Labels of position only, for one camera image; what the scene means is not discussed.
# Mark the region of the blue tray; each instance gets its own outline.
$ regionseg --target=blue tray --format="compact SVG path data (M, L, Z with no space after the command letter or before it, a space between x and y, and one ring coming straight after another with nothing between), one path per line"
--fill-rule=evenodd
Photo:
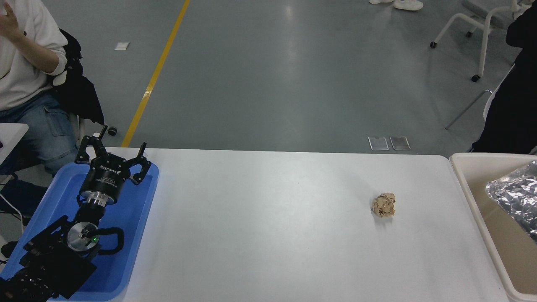
M19 260L26 253L23 245L32 237L63 215L69 216L69 221L72 221L78 210L76 196L88 171L88 165L74 163L60 169L0 277L11 278L22 268ZM131 169L131 173L139 171L140 166ZM125 288L133 271L157 182L158 168L152 164L140 185L127 180L118 202L106 207L99 228L122 228L125 232L125 245L117 254L97 255L91 262L97 266L97 270L70 300L108 301ZM116 236L102 236L99 243L103 249L111 249L117 245L117 239Z

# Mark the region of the aluminum foil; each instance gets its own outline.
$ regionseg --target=aluminum foil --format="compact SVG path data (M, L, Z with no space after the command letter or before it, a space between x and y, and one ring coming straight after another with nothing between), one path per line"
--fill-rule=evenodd
M486 190L537 243L537 161L487 183Z

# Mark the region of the brown paper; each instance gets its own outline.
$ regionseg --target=brown paper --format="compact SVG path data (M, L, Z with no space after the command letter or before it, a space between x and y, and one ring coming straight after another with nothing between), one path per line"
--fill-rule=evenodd
M380 194L373 201L373 212L378 217L390 217L395 215L395 195L393 193Z

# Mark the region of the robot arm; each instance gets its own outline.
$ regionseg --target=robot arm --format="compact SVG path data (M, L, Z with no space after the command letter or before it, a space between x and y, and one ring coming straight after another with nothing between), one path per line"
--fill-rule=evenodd
M44 302L63 296L69 299L96 270L91 263L97 255L112 255L123 248L121 228L101 228L99 222L108 204L115 204L125 181L135 185L145 178L151 162L143 156L143 143L138 156L126 160L108 153L101 141L106 126L99 136L85 136L75 163L89 164L90 170L79 191L79 209L72 221L62 216L30 240L21 258L24 266L12 278L0 278L0 301ZM93 147L96 157L89 160L87 147ZM131 175L130 168L140 164L140 172ZM118 245L101 249L101 236L116 234Z

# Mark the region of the gray floor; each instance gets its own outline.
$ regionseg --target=gray floor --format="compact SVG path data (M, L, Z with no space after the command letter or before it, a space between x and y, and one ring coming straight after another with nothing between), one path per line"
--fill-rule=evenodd
M184 2L43 2L82 44L85 75L119 128L105 143L121 145ZM368 136L407 136L411 151L380 153L464 152L481 132L486 98L444 127L497 86L518 50L493 32L485 75L473 83L481 32L467 39L460 21L430 49L464 9L424 3L407 12L367 0L193 0L130 145L371 153ZM114 51L117 42L130 46ZM15 240L16 220L0 220Z

